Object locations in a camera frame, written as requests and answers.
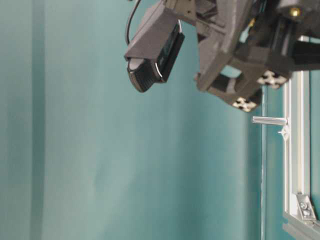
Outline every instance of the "metal rod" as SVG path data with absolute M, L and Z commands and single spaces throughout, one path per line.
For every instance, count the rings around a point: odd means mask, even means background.
M 268 124 L 268 125 L 287 125 L 287 119 L 283 117 L 267 117 L 267 116 L 253 116 L 252 122 L 254 124 Z

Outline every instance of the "bolt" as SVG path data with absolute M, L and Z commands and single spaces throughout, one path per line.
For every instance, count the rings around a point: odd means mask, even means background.
M 299 17 L 301 15 L 301 10 L 298 7 L 292 7 L 290 9 L 290 15 L 294 18 Z

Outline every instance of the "metal bracket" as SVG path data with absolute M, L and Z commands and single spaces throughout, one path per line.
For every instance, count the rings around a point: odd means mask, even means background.
M 296 202 L 298 204 L 298 209 L 301 214 L 301 218 L 304 221 L 316 221 L 316 213 L 314 207 L 311 204 L 309 195 L 297 194 Z

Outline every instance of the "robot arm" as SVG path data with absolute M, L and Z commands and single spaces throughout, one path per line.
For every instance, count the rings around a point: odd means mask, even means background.
M 299 41 L 320 37 L 320 0 L 161 0 L 125 54 L 138 91 L 168 80 L 184 39 L 180 20 L 196 28 L 197 88 L 245 112 L 261 103 L 262 85 L 278 89 L 294 71 L 320 69 L 320 45 Z

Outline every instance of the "teal backdrop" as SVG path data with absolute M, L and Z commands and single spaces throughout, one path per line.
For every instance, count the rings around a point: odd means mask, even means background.
M 132 6 L 0 2 L 0 239 L 260 238 L 260 109 L 197 90 L 188 24 L 168 83 L 136 92 Z

